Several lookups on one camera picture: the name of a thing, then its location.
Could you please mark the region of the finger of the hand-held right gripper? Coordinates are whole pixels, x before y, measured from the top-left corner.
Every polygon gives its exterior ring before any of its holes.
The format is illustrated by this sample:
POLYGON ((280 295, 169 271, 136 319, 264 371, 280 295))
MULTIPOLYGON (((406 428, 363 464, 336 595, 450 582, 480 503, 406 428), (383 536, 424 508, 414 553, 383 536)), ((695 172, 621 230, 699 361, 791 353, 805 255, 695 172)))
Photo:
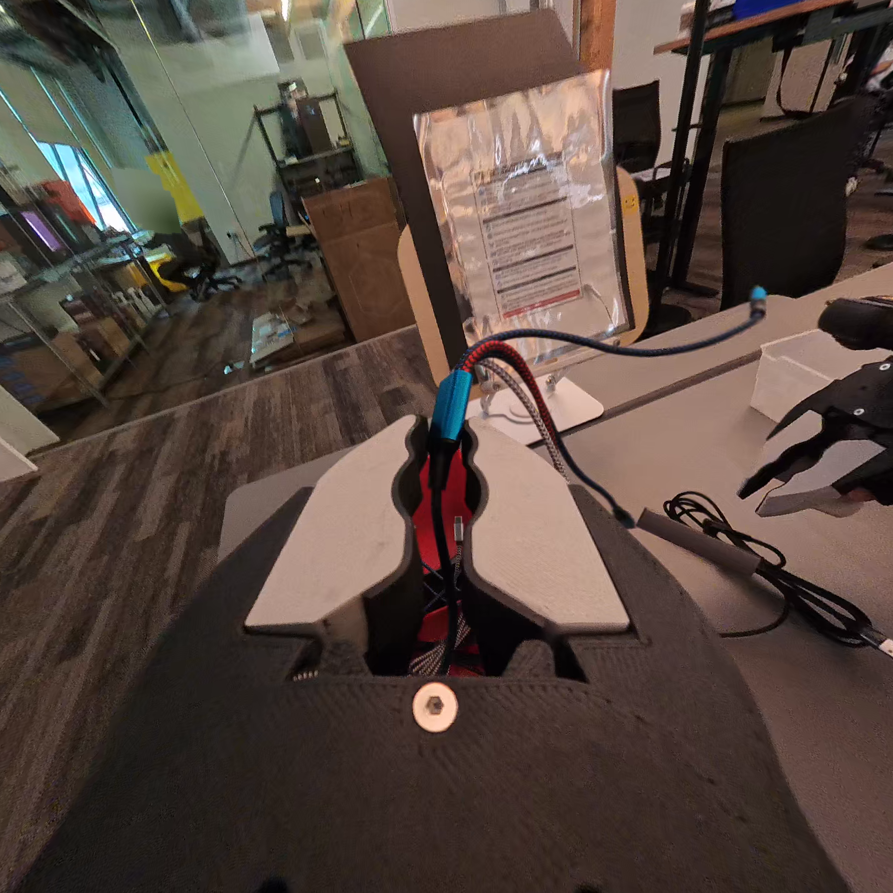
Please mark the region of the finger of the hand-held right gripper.
POLYGON ((889 450, 884 446, 830 446, 811 467, 771 489, 756 514, 770 518, 816 510, 849 517, 887 496, 889 450))

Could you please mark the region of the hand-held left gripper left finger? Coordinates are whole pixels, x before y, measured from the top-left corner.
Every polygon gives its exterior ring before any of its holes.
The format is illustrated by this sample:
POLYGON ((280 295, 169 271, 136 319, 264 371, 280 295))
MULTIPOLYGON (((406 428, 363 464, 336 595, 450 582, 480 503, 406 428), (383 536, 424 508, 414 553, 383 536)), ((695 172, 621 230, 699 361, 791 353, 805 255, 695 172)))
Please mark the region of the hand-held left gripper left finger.
POLYGON ((373 674, 407 670, 428 603, 413 522, 428 436, 424 417, 404 416, 319 478, 247 632, 347 642, 373 674))

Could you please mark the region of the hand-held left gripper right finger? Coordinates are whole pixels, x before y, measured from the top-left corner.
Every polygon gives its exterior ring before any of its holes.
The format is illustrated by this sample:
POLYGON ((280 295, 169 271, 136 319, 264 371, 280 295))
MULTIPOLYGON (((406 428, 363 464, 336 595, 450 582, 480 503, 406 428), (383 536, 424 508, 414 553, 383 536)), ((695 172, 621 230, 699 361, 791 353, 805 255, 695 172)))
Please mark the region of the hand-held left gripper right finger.
POLYGON ((622 635, 631 618, 570 484, 481 420, 463 434, 463 617, 483 669, 501 675, 525 641, 622 635))

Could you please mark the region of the red plastic bin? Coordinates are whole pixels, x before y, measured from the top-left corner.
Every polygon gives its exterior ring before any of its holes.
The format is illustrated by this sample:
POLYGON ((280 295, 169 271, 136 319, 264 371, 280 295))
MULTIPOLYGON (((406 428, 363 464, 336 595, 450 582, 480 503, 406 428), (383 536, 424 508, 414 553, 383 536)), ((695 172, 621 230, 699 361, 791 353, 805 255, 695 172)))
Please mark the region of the red plastic bin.
MULTIPOLYGON (((418 677, 434 677, 440 672, 445 653, 449 625, 447 585, 441 570, 430 504, 429 466, 425 465, 420 481, 422 503, 413 515, 416 543, 422 567, 423 617, 410 660, 408 673, 418 677)), ((466 503, 466 469, 462 455, 456 453, 450 476, 441 497, 451 575, 456 592, 457 626, 453 655, 447 669, 451 677, 483 676, 484 668, 476 634, 463 612, 464 530, 472 518, 466 503)))

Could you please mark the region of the white plastic bin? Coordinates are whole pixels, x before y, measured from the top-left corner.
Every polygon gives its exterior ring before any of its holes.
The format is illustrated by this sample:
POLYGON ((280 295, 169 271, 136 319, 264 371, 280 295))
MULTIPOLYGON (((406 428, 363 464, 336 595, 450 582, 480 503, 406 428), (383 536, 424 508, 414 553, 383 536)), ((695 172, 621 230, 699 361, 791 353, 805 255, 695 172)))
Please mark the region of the white plastic bin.
POLYGON ((761 349, 750 405, 773 422, 834 380, 891 355, 889 348, 850 350, 819 329, 765 343, 761 349))

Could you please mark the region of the white board stand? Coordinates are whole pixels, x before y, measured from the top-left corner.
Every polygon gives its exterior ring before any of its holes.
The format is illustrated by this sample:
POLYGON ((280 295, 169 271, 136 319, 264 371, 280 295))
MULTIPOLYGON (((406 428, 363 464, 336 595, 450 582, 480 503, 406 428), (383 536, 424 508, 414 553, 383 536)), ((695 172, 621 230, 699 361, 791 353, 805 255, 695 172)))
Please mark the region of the white board stand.
MULTIPOLYGON (((546 406, 561 433, 598 420, 605 412, 597 398, 566 377, 555 384, 548 384, 546 378, 538 379, 538 383, 545 386, 546 406)), ((541 443, 543 437, 519 396, 498 378, 487 387, 480 398, 470 401, 466 419, 483 422, 524 446, 541 443)))

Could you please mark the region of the black office chair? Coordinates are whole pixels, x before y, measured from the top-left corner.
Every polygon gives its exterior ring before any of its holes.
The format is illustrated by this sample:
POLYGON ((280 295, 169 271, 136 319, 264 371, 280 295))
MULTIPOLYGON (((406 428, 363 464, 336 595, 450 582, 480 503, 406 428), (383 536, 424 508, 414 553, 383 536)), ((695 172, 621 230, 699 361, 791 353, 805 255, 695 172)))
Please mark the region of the black office chair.
POLYGON ((846 184, 876 106, 872 95, 857 95, 724 143, 722 311, 746 303, 756 286, 799 298, 832 284, 846 249, 846 184))

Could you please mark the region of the cardboard box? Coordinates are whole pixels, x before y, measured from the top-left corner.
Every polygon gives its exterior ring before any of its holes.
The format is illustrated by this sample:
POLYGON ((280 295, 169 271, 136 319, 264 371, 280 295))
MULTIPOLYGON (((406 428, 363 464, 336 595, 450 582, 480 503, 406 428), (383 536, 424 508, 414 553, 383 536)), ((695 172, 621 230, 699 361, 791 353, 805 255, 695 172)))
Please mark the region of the cardboard box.
POLYGON ((394 180, 330 189, 307 196, 303 205, 354 340, 414 324, 397 259, 406 222, 394 180))

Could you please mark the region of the standing desk with black legs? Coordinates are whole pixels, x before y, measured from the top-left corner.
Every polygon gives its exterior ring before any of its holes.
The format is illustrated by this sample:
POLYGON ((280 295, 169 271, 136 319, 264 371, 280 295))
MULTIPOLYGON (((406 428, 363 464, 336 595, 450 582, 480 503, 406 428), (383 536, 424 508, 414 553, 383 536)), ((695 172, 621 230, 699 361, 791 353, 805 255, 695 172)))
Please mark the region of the standing desk with black legs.
POLYGON ((789 53, 863 31, 880 31, 892 17, 891 2, 881 1, 736 1, 720 6, 730 8, 731 17, 711 25, 710 2, 695 2, 687 31, 681 29, 676 38, 653 48, 656 56, 674 53, 686 61, 646 332, 663 333, 691 322, 688 310, 666 303, 669 288, 692 296, 715 294, 689 281, 688 270, 734 50, 772 39, 775 51, 789 53))

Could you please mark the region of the instruction sheet in plastic sleeve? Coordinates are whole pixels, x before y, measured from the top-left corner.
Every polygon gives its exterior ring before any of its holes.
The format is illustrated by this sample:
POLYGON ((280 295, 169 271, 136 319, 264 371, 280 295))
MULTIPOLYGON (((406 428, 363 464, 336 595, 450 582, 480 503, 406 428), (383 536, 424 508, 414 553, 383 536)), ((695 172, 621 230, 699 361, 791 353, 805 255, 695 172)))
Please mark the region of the instruction sheet in plastic sleeve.
POLYGON ((521 329, 531 364, 634 328, 609 71, 586 73, 551 10, 345 45, 407 216, 449 366, 521 329))

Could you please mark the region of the blue office chair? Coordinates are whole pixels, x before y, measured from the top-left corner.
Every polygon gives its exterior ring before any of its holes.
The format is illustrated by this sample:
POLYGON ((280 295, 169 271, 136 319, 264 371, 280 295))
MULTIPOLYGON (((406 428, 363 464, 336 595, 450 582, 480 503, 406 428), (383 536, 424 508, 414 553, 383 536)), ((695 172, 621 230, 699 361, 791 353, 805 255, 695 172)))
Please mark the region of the blue office chair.
POLYGON ((270 207, 273 220, 259 228, 260 235, 252 244, 262 278, 291 273, 292 268, 311 271, 310 255, 317 246, 311 228, 303 221, 289 221, 285 198, 279 192, 270 194, 270 207))

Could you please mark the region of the black mesh chair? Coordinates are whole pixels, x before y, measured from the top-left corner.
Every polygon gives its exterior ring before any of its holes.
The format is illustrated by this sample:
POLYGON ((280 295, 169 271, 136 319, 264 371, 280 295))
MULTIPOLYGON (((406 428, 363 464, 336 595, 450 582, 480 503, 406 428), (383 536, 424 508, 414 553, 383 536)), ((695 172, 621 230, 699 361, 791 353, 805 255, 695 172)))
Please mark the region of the black mesh chair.
POLYGON ((613 90, 613 157, 637 186, 650 210, 664 207, 671 162, 658 162, 662 145, 660 81, 613 90))

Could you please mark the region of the black shelf rack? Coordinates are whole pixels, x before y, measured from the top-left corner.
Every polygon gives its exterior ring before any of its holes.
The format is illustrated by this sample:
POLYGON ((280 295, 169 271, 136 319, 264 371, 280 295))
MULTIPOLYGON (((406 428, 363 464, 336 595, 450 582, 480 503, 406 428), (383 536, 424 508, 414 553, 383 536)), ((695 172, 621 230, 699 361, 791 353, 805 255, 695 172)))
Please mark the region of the black shelf rack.
POLYGON ((278 81, 276 89, 275 102, 253 107, 253 126, 292 206, 369 178, 337 90, 313 93, 298 78, 278 81))

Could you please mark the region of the wooden post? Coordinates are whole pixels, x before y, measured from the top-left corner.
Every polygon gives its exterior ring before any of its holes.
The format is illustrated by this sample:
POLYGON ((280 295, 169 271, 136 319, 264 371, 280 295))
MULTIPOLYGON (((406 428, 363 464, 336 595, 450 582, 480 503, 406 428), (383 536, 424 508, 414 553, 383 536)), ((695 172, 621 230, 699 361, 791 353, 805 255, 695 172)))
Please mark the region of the wooden post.
POLYGON ((617 2, 579 1, 579 59, 588 72, 612 68, 617 2))

